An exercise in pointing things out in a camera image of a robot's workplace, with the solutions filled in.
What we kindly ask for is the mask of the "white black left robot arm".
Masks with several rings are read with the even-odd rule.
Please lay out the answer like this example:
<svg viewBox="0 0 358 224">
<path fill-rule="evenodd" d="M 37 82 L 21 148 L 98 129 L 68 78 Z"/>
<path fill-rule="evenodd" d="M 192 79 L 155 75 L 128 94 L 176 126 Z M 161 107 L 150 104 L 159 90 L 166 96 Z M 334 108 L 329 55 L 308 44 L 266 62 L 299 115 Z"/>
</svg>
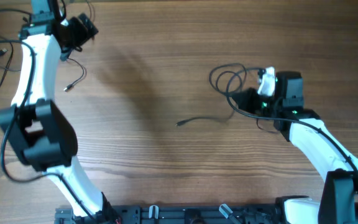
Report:
<svg viewBox="0 0 358 224">
<path fill-rule="evenodd" d="M 21 184 L 50 179 L 69 201 L 74 223 L 120 223 L 82 168 L 75 130 L 54 102 L 59 61 L 80 52 L 98 30 L 85 14 L 67 19 L 63 1 L 32 1 L 31 6 L 18 39 L 22 65 L 17 91 L 10 107 L 0 110 L 2 171 Z"/>
</svg>

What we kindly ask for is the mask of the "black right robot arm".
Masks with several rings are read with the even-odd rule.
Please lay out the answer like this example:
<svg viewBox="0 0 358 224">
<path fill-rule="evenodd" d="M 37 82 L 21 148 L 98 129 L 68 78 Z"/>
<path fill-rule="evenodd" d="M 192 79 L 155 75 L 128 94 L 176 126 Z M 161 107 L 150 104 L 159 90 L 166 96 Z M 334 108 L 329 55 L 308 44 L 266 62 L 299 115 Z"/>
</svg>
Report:
<svg viewBox="0 0 358 224">
<path fill-rule="evenodd" d="M 319 202 L 304 196 L 278 199 L 284 223 L 358 223 L 358 158 L 335 139 L 315 111 L 304 107 L 299 72 L 263 75 L 258 89 L 227 93 L 226 99 L 244 116 L 273 121 L 324 180 Z"/>
</svg>

